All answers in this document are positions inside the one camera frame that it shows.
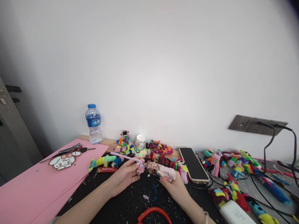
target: pink cardboard sheet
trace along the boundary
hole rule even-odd
[[[64,192],[52,204],[46,207],[30,224],[49,224],[50,221],[57,216],[58,212],[63,208],[65,203],[68,203],[70,197],[77,190],[80,184],[87,177],[84,176],[78,183],[72,186],[68,191]]]
[[[54,169],[48,165],[48,162],[37,163],[0,187],[0,220],[2,223],[31,223],[37,216],[44,214],[43,211],[52,204],[58,206],[57,213],[59,212],[68,200],[68,193],[74,192],[78,187],[77,184],[81,183],[88,174],[90,161],[98,159],[108,149],[105,145],[92,145],[88,141],[76,139],[58,151],[70,148],[77,143],[81,143],[83,147],[96,149],[76,156],[74,164],[62,170]]]

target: table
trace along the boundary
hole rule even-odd
[[[89,140],[88,136],[80,135],[78,137],[82,140]],[[118,145],[115,140],[109,140],[109,139],[103,139],[102,143],[103,145],[108,145],[109,148],[107,152],[112,152],[113,149]],[[204,158],[203,153],[198,153],[201,158]],[[168,158],[180,158],[180,154],[178,151],[174,151],[172,155],[167,155]],[[283,167],[280,167],[276,165],[281,171],[286,171]],[[268,169],[270,167],[273,167],[273,162],[267,161],[267,167]],[[223,178],[226,178],[226,173],[231,173],[232,169],[228,167],[224,167],[220,169],[221,176]],[[145,211],[148,207],[151,206],[157,206],[161,207],[162,209],[166,210],[167,214],[171,218],[171,220],[175,220],[178,217],[180,217],[180,220],[176,220],[176,223],[188,223],[191,222],[187,215],[181,211],[177,203],[172,200],[169,193],[163,188],[163,186],[160,186],[159,182],[153,177],[147,177],[148,173],[143,173],[142,179],[145,180],[144,182],[135,182],[132,184],[131,188],[127,188],[123,193],[118,195],[117,197],[111,199],[102,209],[101,211],[96,215],[92,223],[96,223],[98,220],[103,220],[102,216],[105,216],[105,214],[111,212],[111,207],[114,208],[114,210],[119,211],[117,214],[113,214],[113,217],[118,223],[122,223],[123,221],[128,221],[128,223],[136,223],[137,217]],[[74,206],[76,203],[78,203],[81,199],[83,199],[85,196],[87,196],[92,190],[94,190],[98,185],[100,185],[102,182],[104,182],[106,179],[110,177],[110,174],[101,174],[101,178],[97,177],[97,174],[95,172],[95,169],[93,169],[93,172],[85,179],[85,181],[79,186],[77,191],[73,194],[72,200],[70,202],[67,202],[65,206],[61,209],[59,212],[59,215],[62,215],[65,213],[68,209],[70,209],[72,206]],[[223,184],[223,180],[220,178],[213,179]],[[270,194],[270,192],[263,187],[263,185],[260,183],[258,179],[255,179],[255,182],[257,183],[259,189],[261,192],[268,198],[268,200],[273,204],[273,206],[281,211],[287,212],[287,213],[295,213],[296,206],[285,206],[282,203],[280,203],[273,195]],[[291,186],[288,186],[288,190],[292,191],[294,194],[299,196],[298,188],[294,186],[295,182],[294,180],[288,178],[287,181],[291,183]],[[158,199],[157,201],[153,201],[154,194],[153,194],[153,188],[152,184],[155,183],[157,190],[158,190]],[[217,185],[214,183],[211,188],[219,188],[220,185]],[[244,191],[248,193],[251,197],[256,198],[259,201],[262,201],[263,203],[267,204],[267,202],[264,200],[264,198],[259,194],[259,192],[256,190],[255,186],[253,185],[251,179],[239,181],[239,188],[241,191]],[[222,219],[222,216],[220,215],[218,211],[218,207],[214,204],[212,198],[208,194],[208,190],[198,190],[193,188],[187,188],[189,194],[191,197],[201,206],[204,208],[205,211],[207,211],[210,216],[213,218],[213,220],[216,223],[225,223]],[[144,202],[143,194],[148,195],[150,197],[149,201]],[[133,208],[135,208],[132,212],[132,210],[127,209],[130,204],[133,204]],[[263,205],[260,205],[267,213],[269,213],[271,216],[275,217],[280,221],[280,223],[284,223],[285,221],[272,209],[269,209]],[[249,216],[251,218],[259,223],[258,218],[253,214],[253,212],[249,213]],[[285,216],[285,218],[290,223],[296,223],[294,219],[291,217]],[[147,218],[147,222],[161,222],[164,223],[165,219],[161,215],[150,215],[150,217]]]
[[[88,140],[89,137],[81,135],[78,138]],[[115,146],[117,146],[116,141],[108,139],[103,139],[101,144],[109,145],[107,152],[113,151]],[[174,151],[174,153],[172,155],[168,155],[168,157],[171,159],[174,157],[180,158],[179,152]],[[68,211],[110,176],[111,174],[107,173],[97,174],[96,169],[93,169],[72,195],[71,199],[60,210],[58,216]],[[157,195],[155,195],[153,184],[156,186],[158,192]],[[198,190],[187,188],[187,190],[190,196],[209,213],[216,223],[225,223],[217,206],[209,196],[207,189]],[[149,196],[149,200],[144,199],[143,195]],[[168,191],[158,182],[155,176],[148,176],[148,172],[141,174],[140,181],[134,182],[118,196],[110,199],[91,223],[137,223],[137,217],[149,207],[154,206],[162,208],[168,214],[173,223],[191,223],[189,217],[171,198]],[[161,214],[155,212],[148,215],[143,222],[166,223],[166,220]]]

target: pink stick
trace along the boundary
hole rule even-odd
[[[140,162],[140,167],[141,168],[145,168],[145,165],[142,164],[141,160],[139,159],[135,159],[135,158],[131,158],[131,157],[128,157],[128,156],[125,156],[123,154],[119,154],[119,153],[115,153],[115,152],[110,152],[111,155],[114,155],[114,156],[120,156],[120,157],[124,157],[126,159],[130,159],[130,160],[135,160],[137,162]]]

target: wall socket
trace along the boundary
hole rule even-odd
[[[263,135],[273,135],[273,130],[271,128],[257,125],[257,122],[263,122],[265,124],[273,126],[274,124],[279,124],[281,126],[286,126],[288,123],[283,121],[268,120],[262,118],[248,117],[243,115],[236,115],[234,120],[231,122],[228,129],[235,131],[250,132]],[[281,131],[281,128],[275,128],[275,135]]]

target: hand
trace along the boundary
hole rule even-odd
[[[175,172],[175,180],[173,180],[171,183],[169,183],[165,178],[161,178],[159,182],[166,188],[171,197],[180,206],[188,203],[188,200],[191,199],[178,171]]]
[[[126,189],[130,184],[140,179],[137,176],[136,170],[140,163],[134,160],[129,160],[125,162],[108,180],[107,184],[111,188],[111,197],[117,196],[124,189]]]

